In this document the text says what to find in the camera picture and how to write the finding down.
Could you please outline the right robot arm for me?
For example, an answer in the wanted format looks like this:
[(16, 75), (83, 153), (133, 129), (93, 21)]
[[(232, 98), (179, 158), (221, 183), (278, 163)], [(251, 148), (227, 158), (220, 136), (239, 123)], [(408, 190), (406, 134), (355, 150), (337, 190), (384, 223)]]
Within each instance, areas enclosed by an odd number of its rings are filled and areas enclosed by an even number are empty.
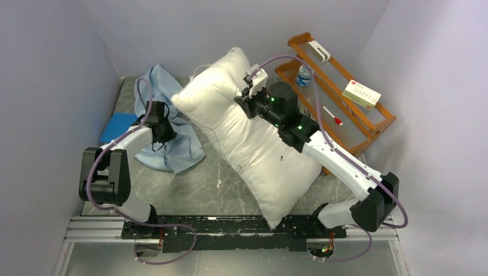
[(318, 207), (313, 213), (316, 219), (310, 224), (312, 234), (324, 238), (334, 227), (342, 225), (375, 232), (385, 224), (387, 216), (398, 206), (398, 177), (368, 167), (323, 134), (316, 121), (299, 111), (298, 95), (289, 84), (277, 82), (254, 94), (252, 88), (245, 88), (234, 98), (246, 116), (261, 117), (276, 127), (286, 145), (316, 160), (355, 196), (350, 201)]

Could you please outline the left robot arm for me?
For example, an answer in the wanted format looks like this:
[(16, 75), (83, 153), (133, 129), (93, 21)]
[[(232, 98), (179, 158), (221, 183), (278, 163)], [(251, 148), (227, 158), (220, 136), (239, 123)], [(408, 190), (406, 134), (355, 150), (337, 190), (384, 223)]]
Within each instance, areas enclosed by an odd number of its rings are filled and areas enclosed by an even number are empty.
[(164, 102), (148, 102), (147, 111), (118, 138), (101, 147), (89, 147), (82, 155), (78, 194), (99, 210), (110, 210), (130, 222), (145, 239), (159, 232), (155, 208), (131, 191), (129, 161), (146, 147), (164, 145), (176, 137)]

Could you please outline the white pillow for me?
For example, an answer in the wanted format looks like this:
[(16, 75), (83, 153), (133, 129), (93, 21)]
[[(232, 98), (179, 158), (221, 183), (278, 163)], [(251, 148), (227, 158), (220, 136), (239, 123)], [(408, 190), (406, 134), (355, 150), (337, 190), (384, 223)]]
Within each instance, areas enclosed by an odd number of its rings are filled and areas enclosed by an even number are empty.
[(321, 165), (284, 144), (263, 119), (249, 119), (234, 98), (245, 88), (250, 63), (239, 47), (199, 73), (171, 98), (206, 135), (255, 197), (270, 228), (276, 228), (321, 173)]

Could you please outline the light blue pillowcase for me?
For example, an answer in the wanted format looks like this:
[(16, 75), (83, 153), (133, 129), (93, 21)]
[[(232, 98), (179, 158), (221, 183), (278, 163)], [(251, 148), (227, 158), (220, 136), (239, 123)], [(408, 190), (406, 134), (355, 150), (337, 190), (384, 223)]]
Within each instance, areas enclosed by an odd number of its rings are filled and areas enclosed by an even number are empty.
[(169, 107), (169, 123), (176, 133), (176, 137), (165, 144), (155, 143), (142, 149), (135, 155), (135, 159), (154, 170), (172, 171), (180, 173), (205, 157), (203, 146), (191, 124), (180, 117), (180, 112), (171, 102), (171, 97), (182, 90), (182, 86), (174, 76), (159, 63), (150, 67), (142, 75), (147, 82), (141, 81), (134, 85), (135, 114), (145, 113), (143, 102), (149, 100), (152, 90), (153, 101), (164, 102)]

